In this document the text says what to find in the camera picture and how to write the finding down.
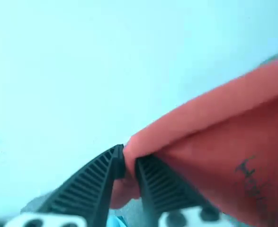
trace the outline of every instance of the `red cloth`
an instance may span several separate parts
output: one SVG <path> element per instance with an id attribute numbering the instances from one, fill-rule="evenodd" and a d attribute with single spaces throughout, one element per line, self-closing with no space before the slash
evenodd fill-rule
<path id="1" fill-rule="evenodd" d="M 156 155 L 222 212 L 278 227 L 278 61 L 174 109 L 131 137 L 134 162 Z"/>

